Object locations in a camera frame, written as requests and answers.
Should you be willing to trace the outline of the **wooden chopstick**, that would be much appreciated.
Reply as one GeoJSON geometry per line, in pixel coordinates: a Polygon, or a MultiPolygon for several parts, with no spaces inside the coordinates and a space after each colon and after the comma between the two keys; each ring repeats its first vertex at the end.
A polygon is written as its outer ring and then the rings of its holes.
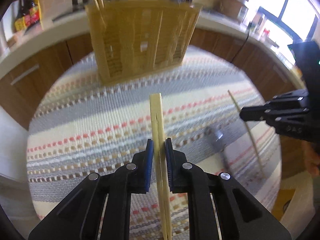
{"type": "MultiPolygon", "coordinates": [[[[232,102],[234,103],[235,107],[236,107],[236,110],[238,111],[238,113],[240,114],[241,112],[241,109],[237,103],[237,101],[235,100],[233,94],[231,93],[230,90],[228,90],[228,94],[229,96],[231,97],[231,100],[232,102]]],[[[263,178],[266,178],[265,176],[265,173],[263,171],[263,165],[262,165],[262,162],[261,162],[261,159],[259,157],[259,152],[258,152],[258,148],[257,148],[257,145],[256,145],[256,142],[255,142],[255,138],[253,137],[253,134],[251,132],[251,129],[249,128],[248,124],[244,121],[244,126],[246,128],[246,131],[248,133],[248,136],[250,138],[250,141],[252,143],[252,146],[253,146],[253,150],[254,150],[254,153],[255,153],[255,156],[256,156],[256,159],[257,159],[257,162],[258,162],[258,165],[259,165],[259,168],[260,168],[260,172],[261,172],[261,175],[263,176],[263,178]]]]}
{"type": "Polygon", "coordinates": [[[161,228],[163,238],[172,239],[172,224],[169,200],[170,194],[167,163],[165,157],[165,134],[161,94],[151,94],[149,100],[152,140],[154,144],[153,158],[156,171],[156,184],[161,218],[161,228]]]}

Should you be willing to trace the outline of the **striped woven table mat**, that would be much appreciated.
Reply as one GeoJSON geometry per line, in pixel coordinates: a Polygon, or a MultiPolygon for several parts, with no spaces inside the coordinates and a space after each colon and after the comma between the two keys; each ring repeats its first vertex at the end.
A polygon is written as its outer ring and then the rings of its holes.
{"type": "Polygon", "coordinates": [[[112,174],[145,150],[152,138],[149,97],[157,93],[173,149],[207,172],[204,160],[212,150],[206,128],[220,129],[230,175],[271,212],[281,179],[279,137],[262,121],[247,122],[263,178],[228,90],[240,108],[264,103],[243,71],[193,46],[179,67],[109,87],[99,81],[95,55],[81,59],[49,88],[29,124],[27,176],[40,222],[90,173],[112,174]]]}

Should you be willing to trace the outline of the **beige rice cooker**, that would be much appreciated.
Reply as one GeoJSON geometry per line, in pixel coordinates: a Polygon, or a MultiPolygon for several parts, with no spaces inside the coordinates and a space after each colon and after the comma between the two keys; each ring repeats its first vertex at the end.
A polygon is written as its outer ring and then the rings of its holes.
{"type": "Polygon", "coordinates": [[[247,0],[221,0],[219,12],[239,23],[243,22],[248,12],[247,0]]]}

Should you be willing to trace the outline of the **clear plastic spoon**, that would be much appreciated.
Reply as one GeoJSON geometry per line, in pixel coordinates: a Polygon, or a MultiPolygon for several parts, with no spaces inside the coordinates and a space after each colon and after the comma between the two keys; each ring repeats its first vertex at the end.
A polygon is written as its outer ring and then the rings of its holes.
{"type": "Polygon", "coordinates": [[[210,156],[204,160],[205,171],[219,174],[227,172],[233,175],[231,166],[229,164],[229,157],[226,151],[226,140],[223,132],[213,126],[206,128],[208,143],[212,150],[210,156]]]}

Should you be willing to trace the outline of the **yellow plastic utensil basket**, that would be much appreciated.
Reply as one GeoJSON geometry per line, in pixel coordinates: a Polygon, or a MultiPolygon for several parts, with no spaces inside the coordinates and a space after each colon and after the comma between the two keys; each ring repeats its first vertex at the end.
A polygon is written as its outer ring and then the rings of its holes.
{"type": "Polygon", "coordinates": [[[115,0],[85,9],[105,86],[180,66],[201,11],[170,0],[115,0]]]}

